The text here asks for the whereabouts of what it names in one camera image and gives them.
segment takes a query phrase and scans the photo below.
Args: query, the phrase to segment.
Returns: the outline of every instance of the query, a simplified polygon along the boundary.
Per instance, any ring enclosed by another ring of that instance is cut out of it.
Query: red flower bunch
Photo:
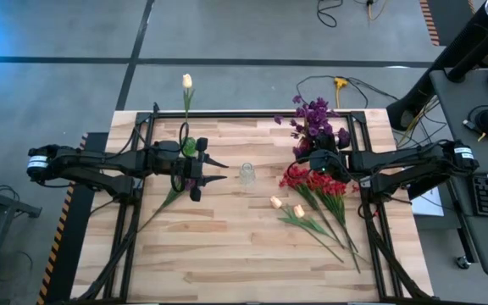
[[[279,187],[289,186],[295,189],[297,186],[304,185],[308,176],[307,169],[300,169],[298,166],[291,166],[279,183]]]
[[[313,172],[306,181],[312,191],[321,191],[325,195],[342,197],[346,194],[346,184],[332,179],[329,175]]]

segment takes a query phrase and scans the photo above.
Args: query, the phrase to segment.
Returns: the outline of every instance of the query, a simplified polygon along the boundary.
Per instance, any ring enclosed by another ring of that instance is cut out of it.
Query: yellow connector
[[[340,109],[340,89],[347,85],[347,80],[341,77],[335,77],[336,85],[336,107]]]

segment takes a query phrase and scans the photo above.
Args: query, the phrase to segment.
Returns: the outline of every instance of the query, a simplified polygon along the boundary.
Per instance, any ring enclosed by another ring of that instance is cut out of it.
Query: white paper
[[[435,187],[419,197],[412,200],[412,211],[414,215],[443,216],[444,210],[441,208],[440,193],[438,187]]]

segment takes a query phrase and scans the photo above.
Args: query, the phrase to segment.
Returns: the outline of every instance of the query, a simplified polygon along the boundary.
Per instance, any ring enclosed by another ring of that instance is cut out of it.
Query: wooden table
[[[373,150],[395,150],[386,111],[364,111]],[[136,112],[114,114],[107,151],[117,152],[124,146],[135,117]],[[181,122],[156,119],[153,138],[176,139]],[[365,224],[357,214],[358,193],[349,192],[345,204],[348,230],[368,261],[359,260],[361,274],[355,270],[351,255],[338,244],[322,238],[344,263],[302,229],[280,222],[277,218],[283,213],[271,208],[269,198],[277,196],[285,204],[302,204],[313,215],[294,191],[278,187],[283,172],[294,160],[291,148],[296,140],[289,137],[288,121],[277,125],[272,119],[189,119],[189,123],[190,136],[207,137],[207,152],[230,166],[219,169],[206,165],[205,175],[229,178],[205,187],[201,202],[192,202],[187,195],[180,197],[139,233],[128,302],[378,300]],[[338,129],[345,123],[332,119],[331,124]],[[246,162],[254,165],[257,176],[254,186],[248,188],[241,186],[238,177],[239,168]],[[139,226],[162,203],[169,188],[167,176],[146,179]],[[405,191],[395,197],[408,199]],[[109,199],[106,193],[97,194],[92,208]],[[399,202],[389,202],[385,207],[396,256],[421,289],[432,294],[411,207]],[[86,290],[108,261],[117,213],[118,205],[112,204],[91,216],[73,297]],[[334,227],[342,236],[340,227]],[[382,263],[392,294],[385,260]],[[121,270],[117,271],[114,293],[118,293]]]

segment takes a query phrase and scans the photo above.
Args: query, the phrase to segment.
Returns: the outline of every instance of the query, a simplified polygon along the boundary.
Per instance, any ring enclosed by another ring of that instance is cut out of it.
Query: purple flower bunch
[[[292,119],[290,125],[295,127],[295,131],[291,133],[291,136],[298,139],[300,135],[304,135],[309,141],[313,141],[321,132],[327,136],[333,134],[332,125],[329,124],[328,118],[337,117],[338,114],[334,110],[329,110],[329,102],[318,97],[316,101],[306,103],[301,96],[295,96],[293,102],[302,105],[295,110],[295,116],[304,118],[304,125],[300,125],[295,119]],[[274,121],[279,125],[282,119],[278,115],[274,117]]]

